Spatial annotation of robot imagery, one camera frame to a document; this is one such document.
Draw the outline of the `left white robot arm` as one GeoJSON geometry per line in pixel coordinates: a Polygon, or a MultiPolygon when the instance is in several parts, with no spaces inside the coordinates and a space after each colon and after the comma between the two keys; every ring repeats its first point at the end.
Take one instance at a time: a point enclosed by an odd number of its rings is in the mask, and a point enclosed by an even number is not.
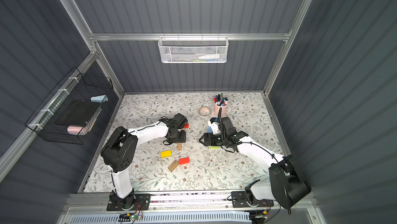
{"type": "Polygon", "coordinates": [[[109,195],[107,211],[148,209],[149,194],[134,194],[130,182],[129,166],[138,146],[149,141],[165,138],[167,145],[186,142],[185,116],[178,113],[173,118],[162,117],[159,121],[139,128],[117,127],[103,146],[100,155],[109,169],[113,189],[109,195]]]}

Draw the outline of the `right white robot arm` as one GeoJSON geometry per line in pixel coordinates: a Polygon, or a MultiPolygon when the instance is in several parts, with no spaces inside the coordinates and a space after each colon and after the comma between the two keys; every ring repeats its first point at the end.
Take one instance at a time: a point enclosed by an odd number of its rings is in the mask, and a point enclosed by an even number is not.
{"type": "Polygon", "coordinates": [[[311,193],[311,185],[292,155],[277,154],[254,141],[247,133],[238,132],[228,117],[211,118],[208,126],[212,131],[205,133],[199,143],[240,153],[268,170],[269,183],[255,180],[245,187],[247,205],[258,206],[272,200],[289,210],[311,193]]]}

